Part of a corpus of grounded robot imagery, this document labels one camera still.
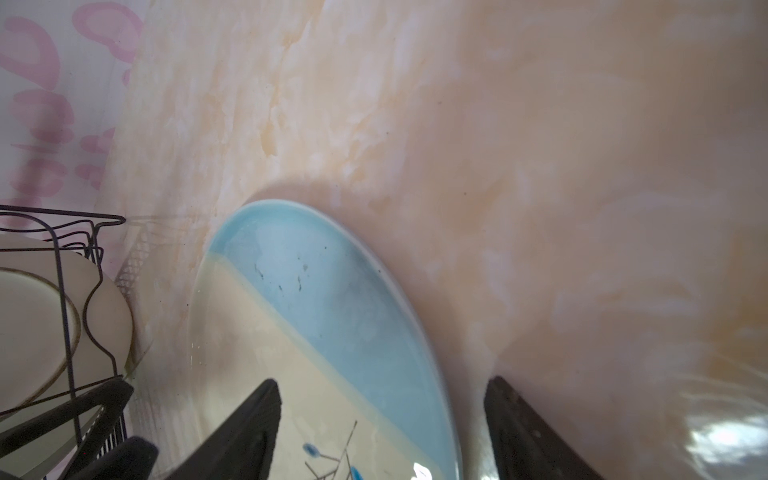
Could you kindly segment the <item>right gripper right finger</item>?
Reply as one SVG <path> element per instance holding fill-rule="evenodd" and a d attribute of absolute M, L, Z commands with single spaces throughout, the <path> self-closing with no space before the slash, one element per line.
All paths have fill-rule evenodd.
<path fill-rule="evenodd" d="M 504 378 L 489 380 L 484 410 L 501 480 L 602 480 Z"/>

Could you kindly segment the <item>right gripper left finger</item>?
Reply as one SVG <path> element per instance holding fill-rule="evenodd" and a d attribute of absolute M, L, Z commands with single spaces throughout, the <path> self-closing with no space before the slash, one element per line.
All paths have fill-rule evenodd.
<path fill-rule="evenodd" d="M 169 477 L 180 480 L 268 478 L 281 406 L 277 382 L 265 380 Z"/>

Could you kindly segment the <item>star patterned plate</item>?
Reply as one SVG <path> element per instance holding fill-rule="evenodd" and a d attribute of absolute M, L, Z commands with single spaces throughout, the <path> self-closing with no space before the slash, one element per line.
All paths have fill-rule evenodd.
<path fill-rule="evenodd" d="M 73 251 L 1 237 L 1 429 L 125 371 L 133 322 L 118 287 Z"/>

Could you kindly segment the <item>cream blue plate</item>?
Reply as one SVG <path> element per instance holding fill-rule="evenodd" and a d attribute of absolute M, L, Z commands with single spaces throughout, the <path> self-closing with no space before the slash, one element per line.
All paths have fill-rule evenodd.
<path fill-rule="evenodd" d="M 263 381 L 281 420 L 274 479 L 458 479 L 450 401 L 398 283 L 355 235 L 286 200 L 214 235 L 189 309 L 191 402 L 211 434 Z"/>

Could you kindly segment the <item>black wire dish rack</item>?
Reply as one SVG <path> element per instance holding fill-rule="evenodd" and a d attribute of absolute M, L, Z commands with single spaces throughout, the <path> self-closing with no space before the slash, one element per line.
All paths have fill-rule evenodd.
<path fill-rule="evenodd" d="M 133 319 L 105 274 L 118 215 L 1 209 L 1 473 L 66 478 L 127 436 Z"/>

